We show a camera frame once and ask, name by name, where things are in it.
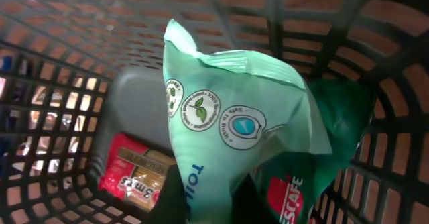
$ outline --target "green package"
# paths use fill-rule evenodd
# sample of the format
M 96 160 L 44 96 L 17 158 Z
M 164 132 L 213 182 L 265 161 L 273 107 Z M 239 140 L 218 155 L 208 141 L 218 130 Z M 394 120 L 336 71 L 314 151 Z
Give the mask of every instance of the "green package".
M 302 77 L 265 54 L 203 54 L 171 20 L 164 35 L 170 141 L 191 223 L 230 223 L 247 173 L 283 152 L 332 155 Z
M 357 82 L 316 80 L 308 88 L 320 109 L 332 154 L 283 152 L 253 173 L 259 194 L 281 224 L 308 223 L 316 199 L 337 170 L 349 165 L 375 104 L 374 92 Z

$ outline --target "product packaging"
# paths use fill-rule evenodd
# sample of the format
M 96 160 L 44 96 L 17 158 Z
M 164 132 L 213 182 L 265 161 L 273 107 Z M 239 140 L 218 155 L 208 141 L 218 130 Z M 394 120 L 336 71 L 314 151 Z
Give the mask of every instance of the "product packaging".
M 113 138 L 106 174 L 99 188 L 150 211 L 160 194 L 173 158 L 120 133 Z
M 374 92 L 358 82 L 316 80 L 308 88 L 320 109 L 332 154 L 282 152 L 253 173 L 260 196 L 281 224 L 308 222 L 312 206 L 337 170 L 349 165 L 375 104 Z
M 293 187 L 297 193 L 307 191 L 303 188 L 320 193 L 326 183 L 315 180 L 332 180 L 331 173 L 339 167 L 332 159 L 351 157 L 348 148 L 342 156 L 336 152 L 341 147 L 331 146 L 332 137 L 341 141 L 331 136 L 342 127 L 336 125 L 341 116 L 322 118 L 319 108 L 336 112 L 331 105 L 319 106 L 302 77 L 285 62 L 246 50 L 203 54 L 174 20 L 167 26 L 164 41 L 170 140 L 191 223 L 230 223 L 231 195 L 247 173 L 274 156 L 284 155 L 288 160 L 275 163 L 281 166 L 281 175 L 267 176 L 278 178 L 274 182 L 293 183 L 286 188 Z M 334 131 L 325 127 L 325 121 L 333 124 Z M 285 176 L 284 164 L 293 168 L 303 164 L 306 169 Z M 271 180 L 265 175 L 258 178 L 263 183 L 265 178 Z M 284 199 L 277 193 L 285 193 L 277 190 L 275 194 L 275 201 L 282 202 L 283 215 Z M 302 209 L 308 212 L 314 202 L 303 198 L 294 197 L 300 223 L 308 220 Z

